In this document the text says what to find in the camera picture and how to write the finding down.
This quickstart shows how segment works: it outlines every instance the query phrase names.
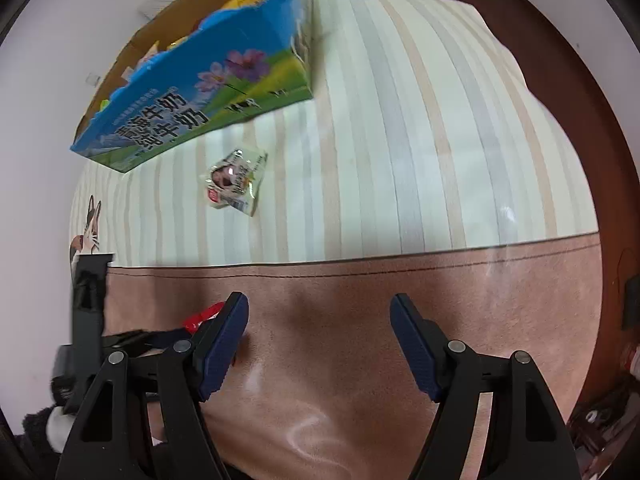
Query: printed flower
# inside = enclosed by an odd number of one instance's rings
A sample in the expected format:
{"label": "printed flower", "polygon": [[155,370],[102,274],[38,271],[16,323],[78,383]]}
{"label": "printed flower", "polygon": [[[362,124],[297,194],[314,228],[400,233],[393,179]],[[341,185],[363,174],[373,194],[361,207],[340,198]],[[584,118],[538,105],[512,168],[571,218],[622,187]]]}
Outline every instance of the printed flower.
{"label": "printed flower", "polygon": [[227,72],[220,63],[211,63],[211,72],[200,72],[198,77],[202,81],[198,81],[195,87],[201,92],[211,92],[218,90],[225,82]]}
{"label": "printed flower", "polygon": [[238,79],[247,79],[252,83],[260,81],[269,73],[269,64],[264,60],[265,53],[261,50],[249,48],[244,56],[237,50],[226,55],[226,68]]}

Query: wooden floor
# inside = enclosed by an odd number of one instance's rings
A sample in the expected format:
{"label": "wooden floor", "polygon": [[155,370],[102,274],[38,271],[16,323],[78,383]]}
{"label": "wooden floor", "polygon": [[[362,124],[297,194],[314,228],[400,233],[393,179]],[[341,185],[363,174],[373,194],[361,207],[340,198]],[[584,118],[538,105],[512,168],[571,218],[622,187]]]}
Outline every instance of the wooden floor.
{"label": "wooden floor", "polygon": [[612,386],[624,346],[639,335],[638,330],[622,331],[625,281],[640,269],[636,170],[600,87],[572,47],[531,3],[461,1],[478,9],[493,34],[516,57],[529,89],[573,143],[591,187],[602,244],[603,293],[598,339],[580,396],[580,401],[588,402]]}

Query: cardboard box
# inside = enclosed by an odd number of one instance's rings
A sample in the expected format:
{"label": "cardboard box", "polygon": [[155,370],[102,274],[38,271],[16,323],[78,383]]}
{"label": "cardboard box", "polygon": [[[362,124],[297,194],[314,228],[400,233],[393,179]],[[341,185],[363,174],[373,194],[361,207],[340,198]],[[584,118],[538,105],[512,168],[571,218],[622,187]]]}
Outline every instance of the cardboard box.
{"label": "cardboard box", "polygon": [[[311,97],[309,0],[217,10],[228,1],[176,0],[141,28],[98,88],[71,149],[126,172],[205,132]],[[165,52],[132,73],[156,41]]]}

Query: white wall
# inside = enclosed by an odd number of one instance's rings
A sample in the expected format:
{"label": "white wall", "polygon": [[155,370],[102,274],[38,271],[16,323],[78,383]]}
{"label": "white wall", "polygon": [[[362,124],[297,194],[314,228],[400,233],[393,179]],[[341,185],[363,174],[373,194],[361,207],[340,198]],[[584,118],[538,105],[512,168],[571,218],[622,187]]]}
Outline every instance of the white wall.
{"label": "white wall", "polygon": [[572,45],[618,118],[640,173],[640,52],[606,0],[529,0]]}
{"label": "white wall", "polygon": [[83,161],[68,150],[95,89],[144,20],[143,0],[31,0],[0,46],[0,406],[14,432],[51,404],[69,342],[68,216]]}

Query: blue gripper pad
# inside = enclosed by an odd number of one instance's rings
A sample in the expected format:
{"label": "blue gripper pad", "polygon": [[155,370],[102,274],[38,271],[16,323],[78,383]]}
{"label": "blue gripper pad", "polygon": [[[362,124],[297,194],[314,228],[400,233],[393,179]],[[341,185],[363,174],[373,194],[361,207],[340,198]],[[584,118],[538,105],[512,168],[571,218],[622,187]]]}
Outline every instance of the blue gripper pad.
{"label": "blue gripper pad", "polygon": [[396,294],[391,300],[389,317],[418,389],[433,402],[440,402],[442,388],[436,380],[436,359],[418,328],[424,322],[420,313],[406,294]]}
{"label": "blue gripper pad", "polygon": [[196,369],[202,367],[198,370],[202,377],[198,392],[203,401],[222,387],[248,321],[249,302],[246,296],[233,292],[198,343],[194,357],[200,359],[199,364],[196,362]]}

